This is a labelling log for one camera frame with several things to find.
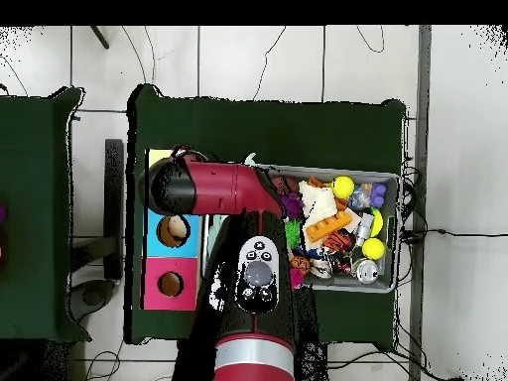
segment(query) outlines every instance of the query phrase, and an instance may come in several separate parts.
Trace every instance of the circular hole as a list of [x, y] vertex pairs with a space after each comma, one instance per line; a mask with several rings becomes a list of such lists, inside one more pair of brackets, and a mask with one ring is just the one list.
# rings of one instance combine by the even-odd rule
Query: circular hole
[[157, 238], [166, 247], [181, 247], [190, 235], [189, 223], [180, 216], [165, 216], [157, 224]]
[[178, 273], [168, 272], [159, 278], [157, 287], [161, 294], [167, 297], [176, 297], [184, 290], [184, 279]]

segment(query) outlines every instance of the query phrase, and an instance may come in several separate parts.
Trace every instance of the blue panel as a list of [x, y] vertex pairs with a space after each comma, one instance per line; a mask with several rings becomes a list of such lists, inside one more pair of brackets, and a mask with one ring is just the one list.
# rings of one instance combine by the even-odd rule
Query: blue panel
[[157, 238], [157, 224], [163, 218], [160, 214], [148, 210], [148, 235], [147, 235], [147, 256], [148, 257], [197, 257], [197, 244], [200, 237], [199, 216], [184, 215], [190, 225], [190, 237], [181, 247], [167, 247]]

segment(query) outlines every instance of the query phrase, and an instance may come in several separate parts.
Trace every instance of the pink panel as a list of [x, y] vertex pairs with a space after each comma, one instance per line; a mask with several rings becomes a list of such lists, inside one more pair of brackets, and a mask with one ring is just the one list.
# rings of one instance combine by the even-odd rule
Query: pink panel
[[[197, 259], [149, 257], [146, 264], [144, 310], [180, 312], [195, 310]], [[168, 297], [159, 291], [157, 285], [159, 278], [167, 272], [178, 273], [184, 279], [184, 289], [176, 297]]]

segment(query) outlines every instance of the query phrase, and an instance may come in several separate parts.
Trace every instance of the metal pole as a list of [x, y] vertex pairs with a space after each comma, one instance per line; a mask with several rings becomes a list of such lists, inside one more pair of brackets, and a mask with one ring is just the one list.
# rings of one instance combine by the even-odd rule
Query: metal pole
[[[417, 136], [415, 142], [415, 168], [420, 171], [421, 182], [417, 185], [417, 204], [413, 214], [415, 230], [425, 230], [423, 218], [426, 217], [427, 201], [427, 144], [429, 133], [429, 102], [431, 87], [431, 25], [420, 25], [418, 57], [418, 106]], [[422, 343], [422, 312], [424, 302], [424, 251], [425, 242], [415, 244], [413, 248], [413, 280], [411, 282], [410, 334], [414, 340]], [[410, 351], [416, 355], [418, 363], [410, 361], [409, 381], [419, 381], [421, 376], [422, 350], [410, 341]]]

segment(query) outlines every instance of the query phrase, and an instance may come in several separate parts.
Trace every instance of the shape sorter box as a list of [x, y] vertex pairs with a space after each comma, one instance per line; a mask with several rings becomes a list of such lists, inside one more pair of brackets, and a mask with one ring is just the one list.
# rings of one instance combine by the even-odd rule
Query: shape sorter box
[[[150, 167], [160, 159], [169, 157], [171, 150], [149, 150], [147, 153]], [[142, 310], [193, 311], [199, 286], [201, 217], [183, 215], [190, 234], [181, 246], [168, 247], [157, 236], [157, 227], [164, 217], [150, 209], [147, 209], [147, 213], [146, 248], [143, 246], [142, 252], [146, 261], [145, 270], [141, 274], [140, 307]], [[159, 289], [160, 278], [170, 272], [178, 274], [183, 281], [181, 292], [173, 297], [164, 295]]]
[[[182, 277], [184, 286], [175, 297], [159, 290], [159, 279], [168, 272]], [[143, 310], [192, 312], [197, 296], [198, 260], [181, 257], [148, 257], [145, 269]]]

